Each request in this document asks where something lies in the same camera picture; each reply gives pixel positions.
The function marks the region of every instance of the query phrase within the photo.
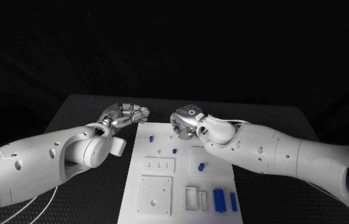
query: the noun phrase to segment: mesh table surface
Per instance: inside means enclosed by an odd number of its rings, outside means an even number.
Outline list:
[[[150,122],[169,123],[172,112],[185,104],[197,104],[223,119],[240,119],[269,126],[283,133],[318,141],[300,110],[292,106],[236,104],[224,102],[149,99],[114,96],[71,95],[45,133],[97,121],[114,103],[135,103],[150,109]],[[117,136],[127,141],[122,157],[110,154],[97,169],[78,174],[58,187],[52,203],[37,223],[117,223],[123,201],[138,125],[127,126]],[[243,220],[250,223],[345,223],[349,208],[306,182],[292,177],[256,174],[234,166]],[[38,197],[9,223],[31,223],[45,208],[54,190]],[[0,222],[29,201],[0,208]]]

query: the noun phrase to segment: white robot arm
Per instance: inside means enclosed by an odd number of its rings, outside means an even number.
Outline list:
[[[176,110],[171,123],[181,139],[198,134],[215,157],[256,173],[305,180],[349,207],[349,146],[302,140],[270,127],[218,119],[195,105]]]
[[[126,140],[114,137],[122,127],[148,121],[149,109],[114,104],[99,122],[22,139],[0,148],[0,207],[26,201],[64,184],[104,162],[122,156]]]

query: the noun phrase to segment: cable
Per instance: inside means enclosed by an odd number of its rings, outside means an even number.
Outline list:
[[[54,197],[55,197],[55,194],[57,194],[57,189],[55,189],[54,195],[52,195],[52,197],[51,197],[50,203],[48,203],[47,207],[45,207],[45,209],[42,210],[42,213],[45,212],[47,208],[50,207],[50,204],[51,204],[51,201],[52,201],[52,199],[54,199]],[[37,221],[37,219],[41,217],[42,213],[38,215],[38,217],[37,217],[35,220],[31,222],[31,224],[35,223],[35,221]]]
[[[220,119],[220,118],[215,118],[211,114],[210,114],[210,117],[211,117],[214,120],[217,120],[217,121],[223,121],[223,122],[240,122],[240,123],[249,123],[249,124],[251,124],[250,122],[243,121],[243,120],[223,120],[223,119]]]
[[[12,217],[9,217],[0,224],[6,224],[8,222],[9,222],[9,220],[28,208],[28,206],[32,204],[32,202],[35,201],[35,199],[37,199],[38,197],[35,197],[32,200],[31,200],[31,202],[25,205],[25,207],[18,211],[18,213],[12,216]]]

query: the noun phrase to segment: black background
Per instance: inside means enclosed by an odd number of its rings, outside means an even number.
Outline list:
[[[0,144],[71,93],[293,105],[348,143],[349,0],[0,2]]]

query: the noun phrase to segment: blue cylinder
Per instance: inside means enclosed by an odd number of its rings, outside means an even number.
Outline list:
[[[204,164],[204,163],[201,163],[201,165],[200,165],[200,167],[198,167],[198,170],[200,170],[200,171],[202,171],[202,170],[204,170],[204,168],[205,168],[205,164]]]
[[[233,208],[233,211],[238,211],[236,193],[231,193],[231,208]]]
[[[214,190],[214,199],[215,199],[215,208],[217,212],[224,213],[227,211],[225,208],[225,200],[224,200],[224,191],[223,190]]]

